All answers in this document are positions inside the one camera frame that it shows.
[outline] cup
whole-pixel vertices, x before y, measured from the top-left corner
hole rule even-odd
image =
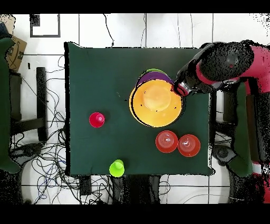
[[[105,117],[100,112],[94,112],[90,115],[89,122],[93,127],[101,127],[105,122]]]
[[[109,168],[110,174],[115,177],[119,178],[124,174],[124,163],[122,160],[115,160]]]
[[[178,142],[178,150],[185,157],[193,157],[200,151],[200,140],[194,135],[184,135]]]
[[[170,130],[160,132],[156,138],[156,146],[163,153],[171,153],[177,148],[177,135]]]

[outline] white tile floor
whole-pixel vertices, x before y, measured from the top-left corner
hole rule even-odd
[[[14,35],[27,42],[25,56],[19,69],[22,77],[28,82],[36,92],[35,73],[36,67],[46,67],[47,79],[64,78],[64,70],[50,73],[61,69],[64,66],[64,41],[73,41],[83,47],[105,48],[111,46],[112,40],[105,26],[105,18],[102,14],[61,14],[61,37],[60,38],[30,38],[29,15],[14,15],[16,17]],[[147,39],[143,21],[144,14],[107,14],[107,24],[114,39],[114,46],[131,47],[166,47],[166,48],[199,48],[202,44],[212,41],[241,41],[253,40],[261,44],[268,44],[270,38],[267,36],[268,30],[262,20],[264,17],[258,14],[147,14]],[[57,34],[57,14],[41,14],[41,26],[33,27],[34,35]],[[65,117],[65,89],[64,80],[50,80],[47,87],[59,95],[57,110]],[[53,109],[54,101],[48,95],[48,106]],[[217,110],[223,111],[222,94],[218,93]],[[26,83],[22,83],[21,112],[23,119],[36,117],[36,96],[29,89]],[[48,111],[48,126],[51,125],[53,115]],[[217,114],[217,119],[222,119],[221,114]],[[53,122],[49,128],[49,134],[63,127],[62,122]],[[38,142],[36,130],[25,133],[22,144]],[[56,136],[52,137],[48,143],[56,143]],[[65,157],[65,150],[61,150],[61,155]],[[44,186],[43,178],[28,162],[23,171],[22,193],[25,199],[29,198],[33,202],[38,197],[38,185]],[[210,177],[201,175],[170,175],[171,185],[168,194],[161,195],[161,203],[226,203],[229,195],[228,171],[225,167],[217,164],[213,158],[211,162],[216,173]],[[38,161],[33,161],[33,167],[40,173],[44,173],[38,166]],[[98,181],[93,185],[98,189]],[[45,191],[44,199],[40,199],[37,204],[51,204],[53,198],[59,192],[58,186],[53,186]],[[168,191],[166,183],[162,182],[160,193]],[[103,191],[102,199],[107,200],[108,194]],[[62,189],[59,198],[55,198],[54,204],[77,204],[79,203],[69,189]]]

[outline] lime green cup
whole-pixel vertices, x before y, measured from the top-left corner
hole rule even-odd
[[[119,178],[124,174],[124,163],[122,160],[115,160],[111,165],[110,165],[110,174],[115,177]]]

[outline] dark green table cover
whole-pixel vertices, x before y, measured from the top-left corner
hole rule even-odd
[[[130,93],[144,70],[160,69],[175,78],[199,49],[92,49],[68,43],[68,51],[71,175],[109,174],[116,159],[123,160],[125,174],[213,174],[208,167],[208,94],[188,96],[182,117],[167,127],[144,126],[129,110]],[[89,124],[96,111],[105,115],[101,128]],[[161,153],[155,139],[162,130],[178,137],[196,135],[200,152],[191,158],[177,149]]]

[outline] orange bowl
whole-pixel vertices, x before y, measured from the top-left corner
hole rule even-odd
[[[164,80],[149,80],[134,88],[129,98],[134,118],[151,127],[163,127],[174,122],[182,111],[182,98],[171,91]]]

